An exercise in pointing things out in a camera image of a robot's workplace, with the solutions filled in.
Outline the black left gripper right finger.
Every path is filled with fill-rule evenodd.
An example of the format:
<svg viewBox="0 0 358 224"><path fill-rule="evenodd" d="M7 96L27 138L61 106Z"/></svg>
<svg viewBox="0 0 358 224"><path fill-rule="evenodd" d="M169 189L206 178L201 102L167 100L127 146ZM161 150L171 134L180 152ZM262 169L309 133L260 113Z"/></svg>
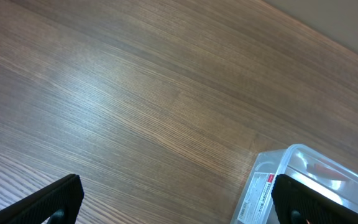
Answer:
<svg viewBox="0 0 358 224"><path fill-rule="evenodd" d="M280 224L358 224L358 213L280 174L271 193Z"/></svg>

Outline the red handled wire cutters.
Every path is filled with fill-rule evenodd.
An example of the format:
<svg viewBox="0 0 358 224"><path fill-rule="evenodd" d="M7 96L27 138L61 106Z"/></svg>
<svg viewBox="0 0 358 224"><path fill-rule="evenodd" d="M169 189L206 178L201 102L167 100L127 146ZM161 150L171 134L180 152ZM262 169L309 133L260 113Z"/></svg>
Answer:
<svg viewBox="0 0 358 224"><path fill-rule="evenodd" d="M328 167L326 164L315 162L313 164L308 164L306 170L315 176L330 179L330 180L339 180L339 181L349 181L349 178L340 173L337 170L334 170Z"/></svg>

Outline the clear plastic container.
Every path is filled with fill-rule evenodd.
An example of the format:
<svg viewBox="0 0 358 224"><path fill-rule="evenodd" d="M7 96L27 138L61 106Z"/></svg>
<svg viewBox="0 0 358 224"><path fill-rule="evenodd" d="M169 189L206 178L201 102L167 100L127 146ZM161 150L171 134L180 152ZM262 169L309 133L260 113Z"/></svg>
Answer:
<svg viewBox="0 0 358 224"><path fill-rule="evenodd" d="M308 164L319 162L346 175L349 181L310 174ZM276 176L286 174L328 199L358 213L358 174L303 144L258 154L231 223L278 223L271 197Z"/></svg>

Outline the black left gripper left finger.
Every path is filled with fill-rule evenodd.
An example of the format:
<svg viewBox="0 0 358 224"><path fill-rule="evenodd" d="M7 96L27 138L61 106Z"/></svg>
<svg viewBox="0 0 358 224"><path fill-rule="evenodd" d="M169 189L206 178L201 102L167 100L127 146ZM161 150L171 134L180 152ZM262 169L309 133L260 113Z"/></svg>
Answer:
<svg viewBox="0 0 358 224"><path fill-rule="evenodd" d="M75 223L83 199L80 176L69 174L0 210L0 224Z"/></svg>

